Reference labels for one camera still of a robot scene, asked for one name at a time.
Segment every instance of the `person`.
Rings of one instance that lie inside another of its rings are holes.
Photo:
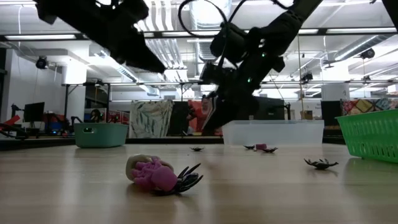
[[[203,125],[207,119],[208,113],[211,111],[210,100],[206,98],[206,95],[203,95],[201,98],[201,108],[193,108],[190,105],[190,111],[187,116],[187,120],[191,121],[193,119],[197,119],[196,132],[202,133]],[[202,135],[211,135],[211,133],[202,133]]]

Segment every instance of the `green basket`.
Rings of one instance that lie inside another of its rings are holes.
[[[77,123],[74,127],[78,147],[103,148],[123,145],[129,126],[114,123]]]
[[[352,156],[398,162],[398,110],[337,118]]]

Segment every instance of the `teal basket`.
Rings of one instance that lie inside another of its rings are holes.
[[[337,118],[352,156],[398,163],[398,110]]]
[[[123,145],[129,126],[114,123],[77,123],[74,127],[78,147],[104,148]]]

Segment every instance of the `table surface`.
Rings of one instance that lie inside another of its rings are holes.
[[[76,146],[0,152],[0,223],[397,223],[398,165],[351,157],[345,146],[274,154],[206,145]],[[201,163],[182,196],[153,197],[127,180],[134,154],[176,172]],[[314,170],[303,158],[338,161]]]

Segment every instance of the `toy spider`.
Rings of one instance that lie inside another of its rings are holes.
[[[244,146],[246,149],[254,149],[256,146]]]
[[[199,152],[202,149],[204,149],[204,147],[191,147],[192,150],[194,150],[195,152]]]
[[[318,161],[311,162],[310,159],[309,160],[304,159],[304,161],[308,165],[316,167],[316,169],[318,169],[318,170],[325,170],[325,169],[327,169],[329,167],[332,167],[332,166],[335,166],[335,165],[338,164],[338,162],[335,162],[333,164],[329,164],[329,161],[327,159],[325,159],[325,161],[319,159],[319,162]]]
[[[182,192],[186,192],[191,187],[195,186],[199,181],[203,178],[203,175],[199,177],[198,173],[193,173],[193,171],[198,168],[200,164],[192,167],[190,170],[189,167],[185,168],[180,175],[177,177],[177,183],[174,188],[168,192],[163,190],[153,190],[153,194],[156,196],[168,196],[173,194],[179,194]]]
[[[262,151],[266,152],[266,153],[274,153],[278,148],[272,148],[272,149],[261,149]]]

